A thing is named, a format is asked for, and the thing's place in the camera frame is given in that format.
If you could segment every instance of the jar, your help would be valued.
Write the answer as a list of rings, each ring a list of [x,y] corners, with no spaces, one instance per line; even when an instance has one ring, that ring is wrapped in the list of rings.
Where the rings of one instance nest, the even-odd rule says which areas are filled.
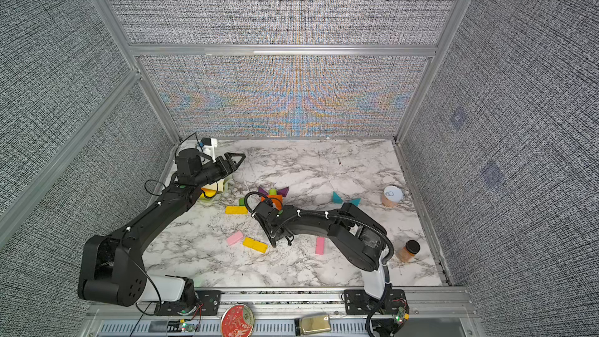
[[[408,242],[406,242],[406,245],[397,252],[397,258],[400,261],[407,263],[414,258],[418,251],[420,251],[420,243],[410,239]]]

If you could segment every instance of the white lid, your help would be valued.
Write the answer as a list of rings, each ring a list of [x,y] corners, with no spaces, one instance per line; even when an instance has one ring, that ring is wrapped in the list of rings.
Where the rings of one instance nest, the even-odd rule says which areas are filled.
[[[397,186],[389,185],[383,191],[385,197],[392,202],[399,202],[404,198],[404,192]]]

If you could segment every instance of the orange block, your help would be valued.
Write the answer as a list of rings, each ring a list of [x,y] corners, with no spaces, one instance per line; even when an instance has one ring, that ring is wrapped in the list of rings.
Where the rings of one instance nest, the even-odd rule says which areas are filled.
[[[282,195],[271,195],[268,197],[273,200],[273,205],[276,209],[278,209],[280,211],[281,208],[283,208],[283,196]]]

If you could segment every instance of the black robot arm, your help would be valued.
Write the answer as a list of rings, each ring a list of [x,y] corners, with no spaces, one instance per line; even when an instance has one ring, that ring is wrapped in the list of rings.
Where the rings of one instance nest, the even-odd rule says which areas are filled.
[[[85,243],[79,298],[121,306],[136,303],[147,281],[142,253],[171,221],[195,204],[203,193],[202,186],[233,173],[245,157],[225,153],[224,159],[219,156],[212,161],[195,148],[182,150],[175,158],[177,171],[169,186],[151,206],[109,235],[93,236]]]
[[[262,196],[265,200],[252,209],[247,207],[247,198],[251,195]],[[328,237],[351,264],[366,272],[378,270],[385,247],[389,251],[382,263],[386,264],[393,256],[393,244],[387,238],[385,228],[351,203],[329,211],[298,209],[292,205],[284,205],[278,210],[268,196],[252,191],[246,195],[245,206],[258,220],[273,247],[283,238],[290,245],[294,235]],[[350,229],[355,226],[358,228],[354,234]]]

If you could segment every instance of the marble surface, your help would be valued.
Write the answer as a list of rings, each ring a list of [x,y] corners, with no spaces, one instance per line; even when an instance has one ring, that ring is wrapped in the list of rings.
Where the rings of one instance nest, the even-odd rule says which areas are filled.
[[[194,144],[190,140],[181,148]],[[292,246],[286,241],[279,241],[277,248],[269,245],[265,254],[241,243],[227,245],[227,237],[237,230],[260,242],[268,240],[249,214],[226,215],[225,206],[238,205],[240,197],[259,186],[289,186],[285,204],[306,209],[340,207],[331,200],[333,190],[344,200],[362,198],[359,207],[385,227],[396,251],[409,239],[421,244],[412,262],[404,264],[396,257],[389,261],[393,285],[441,285],[390,140],[219,141],[216,154],[225,152],[247,155],[229,190],[211,205],[196,203],[156,237],[143,255],[148,273],[190,277],[198,287],[363,285],[359,269],[329,239],[323,256],[314,253],[316,237],[309,235],[297,235]],[[394,208],[380,202],[389,184],[406,193]],[[252,206],[258,201],[254,198]]]

